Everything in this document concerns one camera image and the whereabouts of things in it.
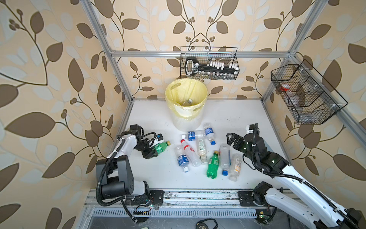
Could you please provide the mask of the green soda bottle yellow cap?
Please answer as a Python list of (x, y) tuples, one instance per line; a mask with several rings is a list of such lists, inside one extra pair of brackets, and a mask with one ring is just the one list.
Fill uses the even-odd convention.
[(158, 143), (153, 148), (157, 152), (157, 154), (163, 153), (169, 146), (171, 145), (170, 141), (166, 141), (163, 143)]

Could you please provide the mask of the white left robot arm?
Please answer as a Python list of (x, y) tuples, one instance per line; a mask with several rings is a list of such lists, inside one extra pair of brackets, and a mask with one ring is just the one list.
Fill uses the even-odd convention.
[(116, 136), (112, 152), (96, 163), (95, 196), (100, 206), (107, 207), (129, 197), (138, 205), (153, 202), (148, 183), (134, 178), (129, 159), (134, 150), (141, 152), (145, 159), (157, 157), (155, 146), (163, 139), (162, 134), (145, 133), (139, 125), (131, 125), (129, 130)]

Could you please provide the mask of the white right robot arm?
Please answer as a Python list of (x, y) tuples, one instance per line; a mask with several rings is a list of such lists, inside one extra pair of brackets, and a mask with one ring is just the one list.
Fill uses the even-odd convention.
[(262, 138), (249, 133), (244, 137), (235, 133), (226, 136), (227, 144), (250, 159), (252, 169), (267, 175), (291, 190), (296, 201), (262, 181), (253, 190), (253, 202), (268, 204), (300, 221), (310, 229), (360, 229), (365, 217), (354, 208), (346, 209), (313, 186), (278, 153), (268, 151)]

